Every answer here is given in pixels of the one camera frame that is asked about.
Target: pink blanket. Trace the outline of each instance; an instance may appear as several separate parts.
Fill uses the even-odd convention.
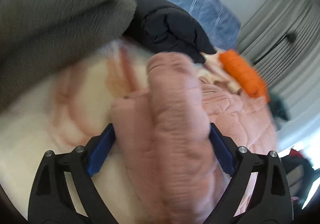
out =
[[[266,102],[198,80],[182,54],[155,55],[147,70],[149,89],[111,108],[129,177],[155,223],[202,223],[230,181],[214,156],[209,122],[238,146],[267,154],[276,150],[276,134]],[[236,214],[254,183],[252,176]]]

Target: orange object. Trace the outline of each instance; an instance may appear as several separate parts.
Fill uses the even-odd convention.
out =
[[[244,91],[253,98],[265,96],[269,102],[268,90],[265,82],[242,57],[234,50],[228,50],[219,55],[223,69],[239,82]]]

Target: curtain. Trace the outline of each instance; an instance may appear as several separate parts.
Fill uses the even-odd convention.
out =
[[[284,37],[294,33],[290,43]],[[279,94],[292,120],[281,123],[280,149],[310,138],[320,128],[319,0],[268,0],[242,27],[237,51],[254,62],[269,90]]]

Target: bed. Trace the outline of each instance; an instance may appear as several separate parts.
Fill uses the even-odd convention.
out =
[[[169,1],[196,18],[214,46],[235,46],[240,23],[220,0]],[[0,115],[0,183],[24,217],[44,152],[69,152],[99,135],[110,122],[112,101],[133,90],[128,70],[135,72],[140,88],[147,86],[145,67],[151,55],[135,43],[117,39],[91,57],[46,78]],[[76,210],[85,215],[71,176],[66,177]],[[128,179],[116,144],[93,181],[120,224],[151,223]]]

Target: blue gripper pad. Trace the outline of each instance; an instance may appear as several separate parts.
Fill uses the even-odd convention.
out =
[[[235,166],[234,166],[234,155],[228,149],[226,143],[223,141],[223,136],[217,127],[212,123],[211,124],[211,131],[209,134],[210,142],[213,146],[213,151],[217,160],[222,168],[222,170],[233,176],[235,173]]]
[[[95,142],[97,142],[93,151],[90,151],[90,148],[88,149],[87,172],[91,177],[100,171],[115,140],[116,134],[113,125],[109,124],[100,136],[93,137],[92,140],[88,142],[86,147],[90,145],[95,146]]]
[[[233,175],[235,172],[233,154],[223,141],[223,136],[214,124],[211,124],[209,140],[222,170]],[[88,174],[92,177],[98,173],[115,142],[116,135],[112,124],[109,124],[100,136],[93,137],[87,144]]]

